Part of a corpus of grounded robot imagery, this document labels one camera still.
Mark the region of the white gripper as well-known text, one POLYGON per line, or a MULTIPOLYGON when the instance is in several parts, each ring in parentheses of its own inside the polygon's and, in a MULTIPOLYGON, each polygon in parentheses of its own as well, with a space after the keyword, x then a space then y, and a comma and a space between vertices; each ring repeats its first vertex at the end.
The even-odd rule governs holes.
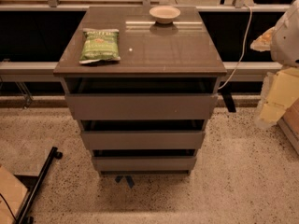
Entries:
MULTIPOLYGON (((269 51, 274 27, 266 30, 252 41, 250 48, 255 51, 269 51)), ((254 123, 260 129, 277 124, 287 109, 299 99, 299 69, 286 68, 268 73, 263 80, 261 100, 257 105, 254 123)))

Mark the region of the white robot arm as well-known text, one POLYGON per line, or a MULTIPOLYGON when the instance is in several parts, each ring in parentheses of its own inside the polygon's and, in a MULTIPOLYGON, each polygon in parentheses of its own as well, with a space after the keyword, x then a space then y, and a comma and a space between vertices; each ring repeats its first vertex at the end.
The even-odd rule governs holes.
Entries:
POLYGON ((254 40, 250 48, 269 50, 271 59, 282 65, 278 72, 265 77, 254 118, 259 128, 268 129, 299 98, 299 0, 291 4, 274 27, 254 40))

